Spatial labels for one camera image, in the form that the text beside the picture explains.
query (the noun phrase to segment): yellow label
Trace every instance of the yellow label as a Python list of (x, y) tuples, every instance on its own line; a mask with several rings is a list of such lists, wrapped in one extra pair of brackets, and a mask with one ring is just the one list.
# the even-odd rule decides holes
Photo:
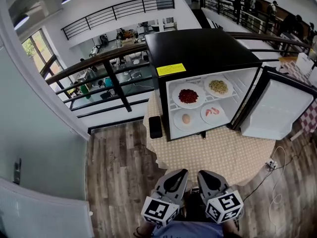
[(164, 76), (169, 74), (174, 74), (182, 71), (186, 71), (184, 65), (182, 63), (172, 64), (167, 66), (162, 66), (157, 68), (158, 75)]

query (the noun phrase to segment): white plate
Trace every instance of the white plate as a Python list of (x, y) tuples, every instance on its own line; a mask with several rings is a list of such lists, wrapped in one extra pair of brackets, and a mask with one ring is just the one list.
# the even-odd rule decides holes
[[(212, 108), (217, 109), (219, 111), (219, 114), (217, 114), (217, 111), (213, 110)], [(225, 115), (222, 107), (218, 102), (212, 102), (203, 106), (202, 110), (200, 111), (200, 115), (202, 119), (210, 125), (220, 125), (223, 123), (227, 123), (228, 121), (227, 116)]]
[[(190, 117), (190, 122), (189, 123), (184, 123), (183, 122), (183, 115), (188, 114)], [(199, 118), (199, 115), (197, 112), (189, 109), (181, 109), (177, 111), (174, 114), (174, 124), (177, 128), (179, 128), (182, 131), (192, 131), (197, 129), (197, 119)]]
[[(212, 82), (213, 80), (221, 80), (223, 81), (227, 87), (228, 87), (228, 91), (224, 94), (220, 94), (218, 92), (215, 92), (214, 90), (212, 90), (210, 87), (209, 87), (209, 83)], [(211, 95), (215, 96), (215, 97), (218, 97), (218, 98), (226, 98), (226, 97), (229, 97), (232, 95), (232, 92), (233, 92), (233, 86), (232, 84), (224, 77), (222, 76), (210, 76), (208, 78), (206, 78), (204, 80), (204, 87), (205, 87), (205, 90), (210, 93)]]
[[(196, 100), (195, 103), (186, 104), (186, 103), (183, 103), (180, 101), (178, 96), (179, 96), (180, 91), (183, 89), (190, 89), (190, 90), (193, 90), (197, 93), (198, 99)], [(180, 106), (181, 108), (195, 109), (195, 108), (200, 107), (205, 102), (206, 94), (205, 94), (205, 91), (203, 90), (203, 88), (199, 87), (198, 85), (191, 84), (191, 83), (184, 83), (184, 84), (179, 84), (174, 89), (174, 91), (172, 93), (172, 99), (173, 99), (174, 103), (177, 104), (178, 106)]]

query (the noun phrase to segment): white cable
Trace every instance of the white cable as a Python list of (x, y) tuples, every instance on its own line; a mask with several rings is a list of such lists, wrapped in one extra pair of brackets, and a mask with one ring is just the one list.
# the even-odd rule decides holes
[(274, 230), (274, 236), (276, 235), (276, 224), (275, 224), (275, 223), (272, 221), (272, 219), (271, 219), (270, 210), (271, 210), (271, 206), (272, 206), (273, 204), (279, 204), (279, 203), (282, 201), (282, 199), (283, 199), (282, 194), (278, 194), (278, 195), (274, 196), (274, 192), (275, 192), (275, 189), (276, 189), (276, 187), (277, 187), (279, 181), (281, 180), (281, 178), (282, 178), (282, 176), (283, 176), (283, 174), (284, 174), (285, 166), (286, 166), (286, 152), (285, 152), (285, 150), (284, 150), (283, 147), (278, 146), (278, 147), (275, 149), (275, 151), (274, 151), (274, 153), (273, 153), (273, 155), (272, 155), (272, 159), (273, 159), (273, 156), (274, 156), (274, 154), (276, 153), (276, 151), (277, 151), (278, 148), (281, 148), (281, 149), (283, 150), (283, 152), (284, 152), (284, 165), (283, 165), (283, 171), (282, 171), (280, 177), (278, 178), (278, 180), (277, 180), (277, 182), (276, 182), (276, 184), (275, 184), (275, 186), (274, 186), (274, 188), (273, 188), (273, 190), (272, 190), (272, 201), (271, 201), (271, 203), (270, 203), (270, 205), (269, 205), (269, 208), (268, 208), (268, 218), (269, 218), (269, 221), (274, 225), (274, 229), (275, 229), (275, 230)]

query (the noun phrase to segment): smartphone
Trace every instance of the smartphone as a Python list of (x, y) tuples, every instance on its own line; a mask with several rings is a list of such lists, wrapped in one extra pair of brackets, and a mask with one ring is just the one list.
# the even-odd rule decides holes
[(150, 127), (150, 138), (160, 138), (163, 137), (162, 126), (160, 123), (160, 117), (150, 117), (149, 118), (149, 127)]

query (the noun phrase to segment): wooden floor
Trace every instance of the wooden floor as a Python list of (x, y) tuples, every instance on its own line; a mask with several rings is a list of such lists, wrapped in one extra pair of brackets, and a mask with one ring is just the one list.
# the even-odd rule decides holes
[[(145, 197), (150, 194), (165, 170), (155, 163), (156, 156), (145, 148), (146, 132), (142, 121), (92, 131), (87, 157), (87, 199), (94, 212), (92, 222), (97, 238), (133, 237), (139, 226)], [(293, 143), (278, 141), (286, 151), (286, 168), (276, 194), (282, 194), (278, 205), (269, 207), (272, 190), (282, 169), (275, 170), (246, 201), (240, 219), (244, 238), (308, 238), (317, 234), (317, 150), (309, 137), (301, 135)], [(274, 159), (284, 163), (278, 149)], [(269, 174), (262, 170), (245, 186), (234, 186), (242, 199), (249, 195)]]

